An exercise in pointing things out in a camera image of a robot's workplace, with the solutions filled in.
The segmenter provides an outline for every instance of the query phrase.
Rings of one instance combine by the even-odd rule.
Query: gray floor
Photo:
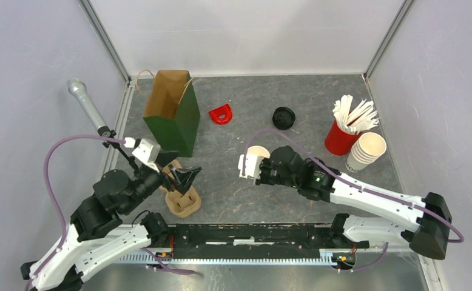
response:
[[[139,81],[145,96],[133,95],[124,136],[152,137],[142,115],[152,88],[151,79]],[[132,215],[149,209],[160,212],[169,223],[189,222],[328,222],[337,213],[370,216],[352,207],[314,202],[283,186],[253,186],[251,180],[238,179],[238,159],[246,141],[263,128],[272,128],[271,116],[278,106],[287,106],[297,120],[285,133],[307,150],[337,169],[346,171],[346,157],[330,154],[324,139],[334,120],[334,101],[342,95],[355,100],[369,98],[359,75],[323,76],[259,76],[195,78],[193,80],[201,112],[193,158],[180,158],[183,166],[202,166],[194,186],[202,198],[199,211],[185,219],[170,213],[160,190],[146,199]],[[208,111],[229,103],[234,117],[229,124],[217,125]],[[285,143],[281,138],[266,134],[254,144],[270,152]],[[118,169],[130,168],[118,159]],[[386,153],[353,177],[393,191],[400,191],[394,169]]]

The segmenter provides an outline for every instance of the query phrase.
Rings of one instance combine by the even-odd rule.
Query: metal frame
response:
[[[125,89],[124,96],[122,98],[120,108],[116,115],[115,127],[116,136],[122,138],[125,132],[125,126],[127,123],[127,117],[129,116],[130,104],[132,102],[132,95],[134,94],[134,86],[128,85]],[[116,161],[118,160],[119,151],[113,147],[109,147],[107,153],[104,155],[104,165],[101,168],[99,177],[102,176],[109,170],[113,170],[116,167]]]
[[[377,68],[377,65],[382,59],[382,56],[384,55],[389,45],[391,44],[391,40],[397,34],[397,31],[399,30],[400,25],[404,21],[406,15],[408,14],[411,7],[413,6],[414,2],[415,0],[404,0],[404,2],[402,2],[402,5],[400,6],[399,11],[397,12],[397,15],[395,15],[393,22],[389,26],[389,29],[386,32],[386,35],[384,36],[382,42],[380,43],[379,48],[376,51],[376,54],[372,58],[370,65],[368,65],[368,68],[366,68],[366,71],[363,74],[363,77],[365,79],[369,79],[370,76],[372,76],[372,74],[374,73],[375,69]]]
[[[368,94],[370,95],[370,98],[372,100],[374,99],[374,96],[372,94],[372,90],[370,89],[370,83],[369,79],[366,78],[366,76],[363,74],[363,79],[366,84],[366,89],[368,90]],[[388,135],[386,134],[386,131],[384,131],[384,128],[381,127],[381,132],[384,138],[386,139],[386,143],[389,143]],[[404,188],[404,184],[401,182],[399,175],[397,174],[397,166],[395,164],[395,160],[393,159],[393,156],[391,154],[391,151],[388,151],[389,157],[392,160],[393,163],[393,170],[395,171],[395,175],[399,179],[399,184],[400,184],[400,189],[402,190],[402,193],[406,193],[406,190]],[[433,259],[426,258],[424,256],[418,255],[418,258],[420,260],[420,265],[422,266],[422,271],[421,275],[425,278],[425,282],[427,283],[427,287],[429,291],[444,291],[445,286],[442,282],[441,276],[438,272],[438,268],[434,262]]]
[[[170,252],[170,249],[146,248],[152,253]],[[247,266],[270,266],[270,265],[297,265],[297,266],[336,266],[332,262],[332,252],[320,251],[320,258],[304,259],[170,259],[164,261],[166,264],[186,265],[247,265]],[[123,256],[112,264],[158,264],[148,253],[136,250]]]
[[[88,17],[88,20],[93,25],[93,29],[98,35],[98,38],[100,38],[100,42],[102,42],[102,45],[104,46],[107,53],[111,57],[111,60],[115,64],[115,67],[118,70],[118,73],[125,80],[126,84],[129,84],[130,75],[127,72],[127,69],[125,68],[122,60],[120,59],[120,56],[116,52],[113,43],[109,39],[106,29],[104,29],[102,22],[100,22],[100,19],[98,18],[98,15],[96,14],[95,9],[93,8],[93,5],[91,4],[89,0],[78,0],[78,2],[83,8],[84,13]]]

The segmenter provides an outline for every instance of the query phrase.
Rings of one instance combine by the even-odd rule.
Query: silver microphone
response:
[[[70,79],[68,80],[68,92],[77,98],[77,101],[79,101],[81,104],[81,107],[86,112],[86,115],[90,119],[98,134],[109,136],[109,128],[88,95],[88,92],[86,91],[86,85],[84,85],[84,83],[77,78]]]

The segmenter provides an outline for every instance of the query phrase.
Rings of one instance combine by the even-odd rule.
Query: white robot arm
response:
[[[438,194],[431,192],[423,198],[396,193],[331,169],[340,178],[335,179],[310,159],[302,159],[288,146],[277,148],[268,158],[248,153],[245,164],[243,173],[241,155],[238,165],[240,177],[253,179],[256,185],[280,184],[292,187],[308,199],[353,206],[379,216],[362,218],[348,214],[337,215],[333,229],[339,229],[351,241],[408,244],[413,251],[423,256],[445,258],[449,228],[418,209],[430,209],[451,223],[452,218],[445,200]],[[350,187],[341,180],[361,185],[362,188]],[[364,192],[363,189],[376,190],[411,204],[402,205]]]
[[[160,186],[186,193],[201,168],[174,168],[171,178],[161,167],[177,153],[162,152],[159,144],[149,139],[125,140],[125,146],[134,148],[133,156],[142,163],[134,179],[124,171],[111,170],[93,185],[94,194],[71,215],[64,244],[58,248],[60,238],[39,261],[22,265],[24,279],[32,279],[31,291],[79,290],[83,282],[127,253],[167,239],[160,236],[167,233],[167,225],[159,213],[149,213],[129,230],[119,227],[118,215],[131,213]]]

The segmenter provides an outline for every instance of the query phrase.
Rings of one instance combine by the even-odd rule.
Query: red magnet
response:
[[[209,116],[216,124],[227,124],[232,119],[232,111],[229,104],[220,106],[219,108],[213,109],[209,112]]]

